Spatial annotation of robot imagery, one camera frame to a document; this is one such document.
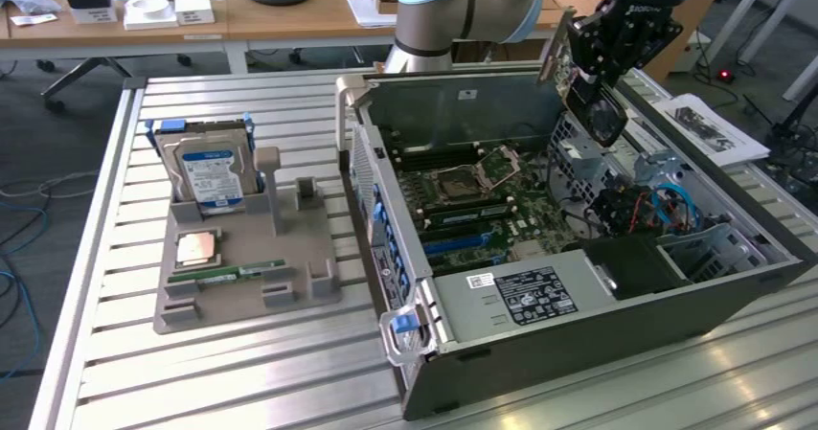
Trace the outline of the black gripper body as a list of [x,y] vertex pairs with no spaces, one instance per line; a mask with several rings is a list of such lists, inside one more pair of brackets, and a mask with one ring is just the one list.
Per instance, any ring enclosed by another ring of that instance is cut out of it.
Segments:
[[602,0],[603,56],[611,69],[642,68],[682,33],[672,11],[685,0]]

